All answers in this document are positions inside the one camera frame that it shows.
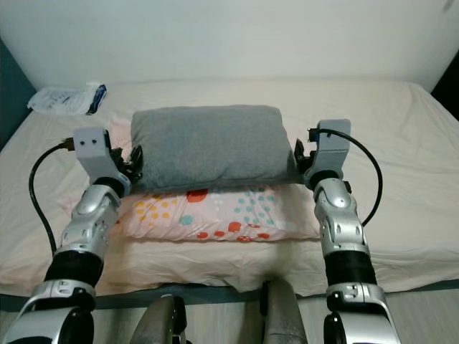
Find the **bed frame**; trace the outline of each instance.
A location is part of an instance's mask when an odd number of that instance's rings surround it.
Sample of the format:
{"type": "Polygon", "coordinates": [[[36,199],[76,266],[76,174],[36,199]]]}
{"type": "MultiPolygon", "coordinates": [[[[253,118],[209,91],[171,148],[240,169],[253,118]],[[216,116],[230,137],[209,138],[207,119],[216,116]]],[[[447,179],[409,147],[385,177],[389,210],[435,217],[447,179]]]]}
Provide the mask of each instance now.
{"type": "MultiPolygon", "coordinates": [[[[406,292],[427,292],[434,290],[459,289],[459,279],[450,281],[440,281],[425,285],[424,287],[414,288],[406,292]]],[[[230,303],[230,302],[249,302],[260,299],[261,289],[250,292],[238,292],[233,287],[208,287],[206,285],[187,284],[180,285],[171,283],[163,285],[157,289],[139,290],[126,294],[99,296],[96,299],[96,309],[120,309],[120,308],[140,308],[148,307],[153,301],[162,295],[176,295],[183,297],[185,305],[203,305],[210,303],[230,303]]],[[[322,297],[324,294],[301,297],[322,297]]],[[[6,312],[18,312],[28,300],[28,297],[19,297],[0,294],[0,310],[6,312]]]]}

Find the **connector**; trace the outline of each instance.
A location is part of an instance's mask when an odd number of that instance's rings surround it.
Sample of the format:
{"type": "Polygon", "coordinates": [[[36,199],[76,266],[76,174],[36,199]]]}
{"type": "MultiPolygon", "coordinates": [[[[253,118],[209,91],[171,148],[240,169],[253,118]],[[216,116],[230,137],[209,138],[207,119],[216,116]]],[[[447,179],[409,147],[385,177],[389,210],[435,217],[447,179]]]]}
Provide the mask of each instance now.
{"type": "Polygon", "coordinates": [[[318,141],[317,131],[318,131],[317,128],[309,128],[308,129],[309,142],[317,142],[318,141]]]}
{"type": "Polygon", "coordinates": [[[75,144],[73,143],[73,138],[66,138],[61,143],[62,147],[67,149],[69,152],[75,150],[75,144]]]}

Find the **mattress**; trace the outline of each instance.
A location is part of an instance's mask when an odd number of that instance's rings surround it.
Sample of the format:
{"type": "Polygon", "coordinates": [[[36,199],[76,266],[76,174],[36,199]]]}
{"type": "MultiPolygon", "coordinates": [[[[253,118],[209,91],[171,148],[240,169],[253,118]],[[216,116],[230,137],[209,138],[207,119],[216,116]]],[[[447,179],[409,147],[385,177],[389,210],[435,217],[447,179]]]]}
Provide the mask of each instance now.
{"type": "MultiPolygon", "coordinates": [[[[379,284],[388,292],[459,278],[459,122],[420,86],[358,80],[157,82],[108,85],[93,116],[31,113],[0,155],[0,293],[29,295],[51,262],[47,236],[29,200],[27,179],[36,159],[75,128],[130,118],[168,106],[271,105],[295,136],[321,119],[348,118],[352,135],[376,157],[384,175],[381,206],[366,227],[379,284]]],[[[370,211],[377,178],[351,148],[344,164],[359,215],[370,211]]],[[[69,221],[56,200],[82,192],[88,178],[74,153],[59,151],[39,169],[37,198],[55,236],[69,221]]],[[[113,295],[165,282],[257,289],[274,276],[300,295],[326,289],[318,241],[154,242],[110,240],[96,291],[113,295]]]]}

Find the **teal wall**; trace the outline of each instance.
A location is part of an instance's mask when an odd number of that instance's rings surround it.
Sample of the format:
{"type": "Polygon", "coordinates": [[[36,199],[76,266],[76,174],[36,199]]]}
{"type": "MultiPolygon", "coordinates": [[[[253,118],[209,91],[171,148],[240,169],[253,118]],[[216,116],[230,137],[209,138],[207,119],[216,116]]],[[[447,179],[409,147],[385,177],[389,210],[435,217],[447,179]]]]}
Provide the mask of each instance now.
{"type": "Polygon", "coordinates": [[[30,113],[35,89],[0,40],[0,150],[30,113]]]}

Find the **gray cushion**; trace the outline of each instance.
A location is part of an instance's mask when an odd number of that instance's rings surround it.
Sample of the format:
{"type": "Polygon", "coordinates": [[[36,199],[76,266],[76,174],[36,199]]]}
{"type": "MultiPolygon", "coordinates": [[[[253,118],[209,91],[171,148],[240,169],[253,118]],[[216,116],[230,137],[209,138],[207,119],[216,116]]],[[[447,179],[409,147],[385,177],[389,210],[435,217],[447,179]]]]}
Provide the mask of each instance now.
{"type": "Polygon", "coordinates": [[[134,146],[142,146],[144,159],[143,178],[133,192],[301,182],[275,107],[168,107],[137,112],[131,136],[134,146]]]}

